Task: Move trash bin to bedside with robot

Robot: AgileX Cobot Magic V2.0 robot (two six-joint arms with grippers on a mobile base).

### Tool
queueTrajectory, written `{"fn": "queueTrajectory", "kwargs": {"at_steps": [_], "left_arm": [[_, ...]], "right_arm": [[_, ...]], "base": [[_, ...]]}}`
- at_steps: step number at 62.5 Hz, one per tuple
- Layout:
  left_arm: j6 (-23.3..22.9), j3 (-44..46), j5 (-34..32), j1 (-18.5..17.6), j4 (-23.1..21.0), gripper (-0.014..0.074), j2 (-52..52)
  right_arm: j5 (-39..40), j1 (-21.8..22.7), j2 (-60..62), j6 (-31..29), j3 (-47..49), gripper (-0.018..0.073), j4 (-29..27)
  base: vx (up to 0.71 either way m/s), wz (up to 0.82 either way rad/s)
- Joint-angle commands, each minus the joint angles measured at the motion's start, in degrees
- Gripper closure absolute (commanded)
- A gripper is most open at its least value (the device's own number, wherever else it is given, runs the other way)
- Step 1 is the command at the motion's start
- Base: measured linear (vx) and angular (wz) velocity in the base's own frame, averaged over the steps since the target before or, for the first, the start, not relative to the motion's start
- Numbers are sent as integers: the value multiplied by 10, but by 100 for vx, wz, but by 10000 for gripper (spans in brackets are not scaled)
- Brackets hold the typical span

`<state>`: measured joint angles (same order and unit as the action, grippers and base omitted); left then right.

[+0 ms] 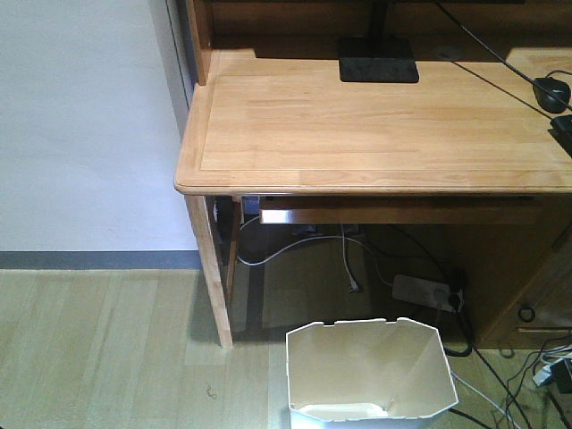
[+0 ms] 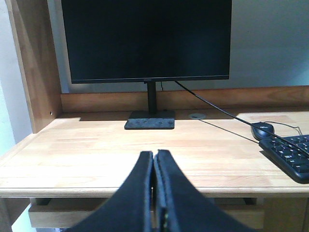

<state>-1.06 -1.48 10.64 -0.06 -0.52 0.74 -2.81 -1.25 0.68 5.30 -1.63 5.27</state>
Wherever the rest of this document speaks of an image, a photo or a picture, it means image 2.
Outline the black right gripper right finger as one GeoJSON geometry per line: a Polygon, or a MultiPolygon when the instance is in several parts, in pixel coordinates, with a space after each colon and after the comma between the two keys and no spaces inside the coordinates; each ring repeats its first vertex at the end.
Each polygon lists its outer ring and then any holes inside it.
{"type": "Polygon", "coordinates": [[[158,151],[154,171],[158,231],[253,231],[205,198],[186,178],[168,150],[158,151]]]}

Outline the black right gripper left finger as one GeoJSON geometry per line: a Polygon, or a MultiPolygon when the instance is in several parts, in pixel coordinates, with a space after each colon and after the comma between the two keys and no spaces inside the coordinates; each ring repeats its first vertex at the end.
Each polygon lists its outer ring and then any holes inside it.
{"type": "Polygon", "coordinates": [[[68,232],[150,232],[153,154],[142,151],[131,173],[95,212],[68,232]]]}

